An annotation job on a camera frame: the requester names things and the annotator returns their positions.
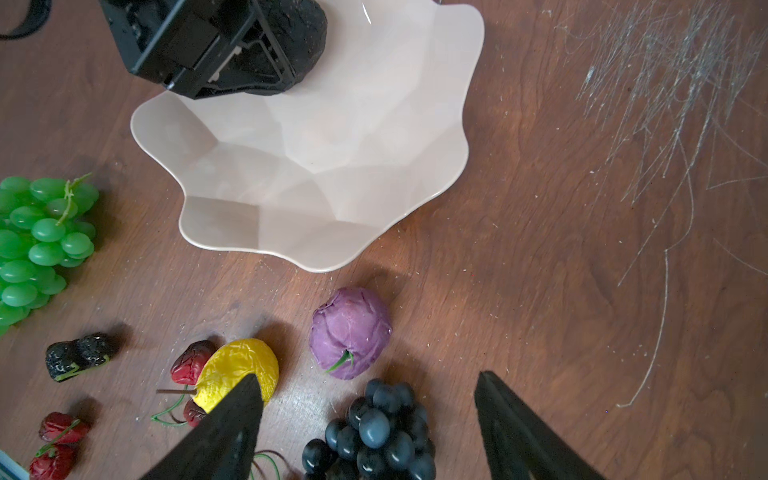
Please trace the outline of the dark blue fake grape bunch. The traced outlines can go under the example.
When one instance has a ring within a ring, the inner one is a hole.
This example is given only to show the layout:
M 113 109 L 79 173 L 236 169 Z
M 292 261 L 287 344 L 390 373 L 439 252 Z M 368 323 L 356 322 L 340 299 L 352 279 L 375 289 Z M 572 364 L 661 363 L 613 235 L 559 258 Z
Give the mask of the dark blue fake grape bunch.
M 302 452 L 305 479 L 435 479 L 426 408 L 408 383 L 369 381 L 364 395 Z

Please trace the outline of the purple fake fig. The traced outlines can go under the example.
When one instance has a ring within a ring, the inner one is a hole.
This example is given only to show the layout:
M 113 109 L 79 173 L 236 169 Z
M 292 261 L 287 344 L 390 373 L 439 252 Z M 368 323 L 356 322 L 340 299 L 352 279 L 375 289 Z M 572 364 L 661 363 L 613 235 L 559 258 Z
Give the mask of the purple fake fig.
M 375 292 L 344 287 L 313 313 L 309 348 L 321 370 L 352 380 L 388 346 L 392 322 L 387 305 Z

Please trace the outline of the green fake grape bunch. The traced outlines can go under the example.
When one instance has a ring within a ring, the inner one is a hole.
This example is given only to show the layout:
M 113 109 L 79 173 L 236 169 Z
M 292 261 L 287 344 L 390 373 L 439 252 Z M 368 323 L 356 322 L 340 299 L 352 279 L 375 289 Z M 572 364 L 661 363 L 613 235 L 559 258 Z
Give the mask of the green fake grape bunch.
M 88 179 L 1 180 L 2 334 L 67 287 L 61 269 L 94 253 L 96 228 L 84 216 L 100 193 Z

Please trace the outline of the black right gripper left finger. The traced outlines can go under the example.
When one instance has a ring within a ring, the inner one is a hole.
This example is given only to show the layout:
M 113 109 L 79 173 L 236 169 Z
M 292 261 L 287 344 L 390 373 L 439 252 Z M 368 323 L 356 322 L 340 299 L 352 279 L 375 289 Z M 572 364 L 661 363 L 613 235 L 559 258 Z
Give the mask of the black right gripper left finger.
M 248 374 L 143 478 L 248 479 L 263 409 L 258 378 Z

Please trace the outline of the dark fake avocado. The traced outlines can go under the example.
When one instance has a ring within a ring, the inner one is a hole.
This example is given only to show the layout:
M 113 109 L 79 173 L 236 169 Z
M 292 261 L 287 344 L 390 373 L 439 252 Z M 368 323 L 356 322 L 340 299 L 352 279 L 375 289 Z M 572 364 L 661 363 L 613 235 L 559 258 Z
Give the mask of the dark fake avocado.
M 297 85 L 325 50 L 327 16 L 316 1 L 251 1 L 260 14 L 237 31 L 226 63 L 196 95 L 235 93 L 273 96 Z

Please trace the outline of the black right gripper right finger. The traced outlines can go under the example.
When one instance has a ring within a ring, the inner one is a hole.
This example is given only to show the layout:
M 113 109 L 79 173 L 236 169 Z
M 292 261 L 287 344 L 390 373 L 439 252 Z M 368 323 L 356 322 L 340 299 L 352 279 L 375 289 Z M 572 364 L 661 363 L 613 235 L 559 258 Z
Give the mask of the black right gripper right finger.
M 494 372 L 479 373 L 474 401 L 493 479 L 604 479 Z

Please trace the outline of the yellow fake lemon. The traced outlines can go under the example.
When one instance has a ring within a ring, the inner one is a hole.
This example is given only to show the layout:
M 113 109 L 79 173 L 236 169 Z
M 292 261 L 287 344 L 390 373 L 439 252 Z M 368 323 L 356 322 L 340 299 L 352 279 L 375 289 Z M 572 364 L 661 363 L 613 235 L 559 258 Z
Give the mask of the yellow fake lemon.
M 210 413 L 246 376 L 257 377 L 262 400 L 267 405 L 279 381 L 278 359 L 260 339 L 236 340 L 218 349 L 203 367 L 192 400 Z

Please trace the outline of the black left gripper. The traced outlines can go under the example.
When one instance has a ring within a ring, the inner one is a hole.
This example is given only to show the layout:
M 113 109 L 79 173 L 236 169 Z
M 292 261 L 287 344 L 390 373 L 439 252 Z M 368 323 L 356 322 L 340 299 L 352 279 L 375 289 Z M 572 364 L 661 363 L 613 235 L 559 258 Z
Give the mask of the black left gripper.
M 101 1 L 126 69 L 190 99 L 262 90 L 235 69 L 236 51 L 262 18 L 256 1 Z

